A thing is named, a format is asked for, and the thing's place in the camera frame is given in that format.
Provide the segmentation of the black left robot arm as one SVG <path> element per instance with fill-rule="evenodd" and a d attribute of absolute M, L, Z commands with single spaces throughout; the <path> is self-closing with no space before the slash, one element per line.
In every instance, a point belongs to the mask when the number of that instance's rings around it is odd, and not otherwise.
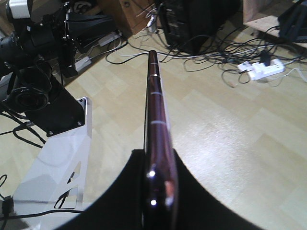
<path fill-rule="evenodd" d="M 50 61 L 58 62 L 64 77 L 76 76 L 76 52 L 86 53 L 114 31 L 113 18 L 60 9 L 38 23 L 14 19 L 13 24 L 12 34 L 0 41 L 0 73 L 11 77 L 3 106 L 25 114 L 49 137 L 83 126 L 84 108 L 54 77 Z"/>

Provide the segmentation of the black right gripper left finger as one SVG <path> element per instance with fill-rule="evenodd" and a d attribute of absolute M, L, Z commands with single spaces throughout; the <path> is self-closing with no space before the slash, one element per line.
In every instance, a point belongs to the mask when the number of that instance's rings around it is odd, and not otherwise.
<path fill-rule="evenodd" d="M 58 230 L 141 230 L 144 150 L 135 149 L 112 185 L 83 213 Z"/>

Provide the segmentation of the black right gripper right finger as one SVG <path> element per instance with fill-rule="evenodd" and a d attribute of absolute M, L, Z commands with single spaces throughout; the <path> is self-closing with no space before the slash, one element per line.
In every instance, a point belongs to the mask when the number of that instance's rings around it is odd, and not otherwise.
<path fill-rule="evenodd" d="M 173 150 L 175 219 L 173 230 L 261 230 L 210 194 Z"/>

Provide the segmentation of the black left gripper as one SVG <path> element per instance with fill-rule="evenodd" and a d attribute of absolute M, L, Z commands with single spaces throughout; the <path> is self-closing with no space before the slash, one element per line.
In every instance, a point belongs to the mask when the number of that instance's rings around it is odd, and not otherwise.
<path fill-rule="evenodd" d="M 65 14 L 66 40 L 63 45 L 63 75 L 77 75 L 75 54 L 84 54 L 103 36 L 114 31 L 114 20 L 108 15 L 83 15 L 75 12 Z"/>

